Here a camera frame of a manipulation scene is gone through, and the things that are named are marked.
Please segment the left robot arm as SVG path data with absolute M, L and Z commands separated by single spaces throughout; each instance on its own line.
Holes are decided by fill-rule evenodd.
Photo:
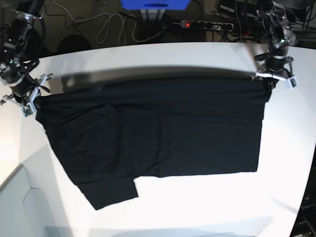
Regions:
M 296 43 L 296 36 L 287 17 L 287 9 L 301 10 L 313 6 L 314 0 L 259 0 L 257 15 L 263 20 L 267 50 L 254 56 L 258 67 L 253 80 L 260 80 L 264 88 L 271 92 L 279 81 L 285 82 L 287 89 L 298 86 L 293 73 L 293 57 L 288 55 L 289 47 Z

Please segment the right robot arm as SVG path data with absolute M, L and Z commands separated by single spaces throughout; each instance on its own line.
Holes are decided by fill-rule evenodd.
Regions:
M 0 28 L 0 80 L 12 90 L 8 96 L 26 106 L 32 92 L 42 88 L 30 72 L 40 63 L 46 40 L 46 25 L 41 10 L 43 0 L 19 0 L 13 4 L 16 17 Z

